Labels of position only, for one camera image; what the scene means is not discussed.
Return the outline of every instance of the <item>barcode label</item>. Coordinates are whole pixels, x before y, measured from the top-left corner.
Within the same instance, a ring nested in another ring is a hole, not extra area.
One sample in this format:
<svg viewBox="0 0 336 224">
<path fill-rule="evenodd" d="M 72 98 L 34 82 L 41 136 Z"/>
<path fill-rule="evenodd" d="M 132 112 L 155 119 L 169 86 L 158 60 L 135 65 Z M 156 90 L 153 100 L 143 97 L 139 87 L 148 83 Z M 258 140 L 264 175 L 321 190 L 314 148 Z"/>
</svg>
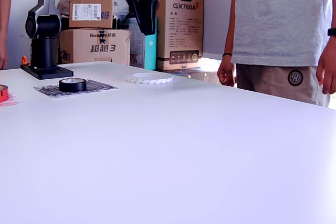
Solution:
<svg viewBox="0 0 336 224">
<path fill-rule="evenodd" d="M 100 21 L 101 4 L 73 4 L 72 20 Z"/>
</svg>

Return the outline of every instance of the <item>teal box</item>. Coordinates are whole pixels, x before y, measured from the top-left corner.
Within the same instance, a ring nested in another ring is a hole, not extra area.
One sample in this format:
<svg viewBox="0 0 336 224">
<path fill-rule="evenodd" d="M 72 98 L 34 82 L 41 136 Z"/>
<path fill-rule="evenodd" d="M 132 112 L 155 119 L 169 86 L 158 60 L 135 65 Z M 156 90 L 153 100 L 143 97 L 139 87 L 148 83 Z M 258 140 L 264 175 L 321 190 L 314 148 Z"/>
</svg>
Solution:
<svg viewBox="0 0 336 224">
<path fill-rule="evenodd" d="M 154 35 L 143 35 L 135 17 L 127 18 L 122 27 L 131 31 L 130 65 L 133 67 L 155 70 L 157 32 L 155 32 Z"/>
</svg>

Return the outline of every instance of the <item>black tape roll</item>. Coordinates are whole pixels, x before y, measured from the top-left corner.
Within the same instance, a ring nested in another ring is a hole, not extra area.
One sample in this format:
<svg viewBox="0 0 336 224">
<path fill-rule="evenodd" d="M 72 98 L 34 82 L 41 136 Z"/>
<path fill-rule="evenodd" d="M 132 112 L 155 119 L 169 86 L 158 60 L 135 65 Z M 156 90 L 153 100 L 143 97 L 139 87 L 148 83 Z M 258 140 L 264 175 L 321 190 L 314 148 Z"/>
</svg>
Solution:
<svg viewBox="0 0 336 224">
<path fill-rule="evenodd" d="M 67 93 L 77 93 L 86 91 L 86 80 L 79 78 L 69 78 L 59 81 L 59 91 Z"/>
</svg>

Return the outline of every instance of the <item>hand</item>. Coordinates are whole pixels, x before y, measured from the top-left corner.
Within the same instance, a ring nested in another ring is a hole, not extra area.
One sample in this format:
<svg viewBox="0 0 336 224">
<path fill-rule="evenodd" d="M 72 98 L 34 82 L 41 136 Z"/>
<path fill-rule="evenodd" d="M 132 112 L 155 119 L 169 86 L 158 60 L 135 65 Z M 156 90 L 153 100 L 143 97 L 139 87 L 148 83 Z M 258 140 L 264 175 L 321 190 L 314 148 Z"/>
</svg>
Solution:
<svg viewBox="0 0 336 224">
<path fill-rule="evenodd" d="M 336 38 L 334 37 L 330 37 L 321 55 L 316 77 L 319 85 L 323 85 L 323 94 L 336 93 Z"/>
<path fill-rule="evenodd" d="M 231 58 L 230 55 L 223 56 L 217 75 L 222 85 L 234 87 L 236 82 L 233 76 L 235 66 L 231 63 Z"/>
<path fill-rule="evenodd" d="M 7 41 L 0 40 L 0 70 L 7 69 L 7 65 L 8 65 Z"/>
</svg>

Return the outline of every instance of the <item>shorts logo patch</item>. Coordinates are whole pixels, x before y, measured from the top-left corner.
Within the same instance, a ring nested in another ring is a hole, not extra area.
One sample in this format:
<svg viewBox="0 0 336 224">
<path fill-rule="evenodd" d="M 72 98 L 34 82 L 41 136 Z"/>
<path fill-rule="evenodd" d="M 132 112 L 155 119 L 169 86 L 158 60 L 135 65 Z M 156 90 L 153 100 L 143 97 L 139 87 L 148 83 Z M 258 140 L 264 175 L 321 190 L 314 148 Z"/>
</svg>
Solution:
<svg viewBox="0 0 336 224">
<path fill-rule="evenodd" d="M 293 70 L 289 73 L 288 82 L 294 87 L 301 85 L 303 82 L 303 74 L 299 70 Z"/>
</svg>

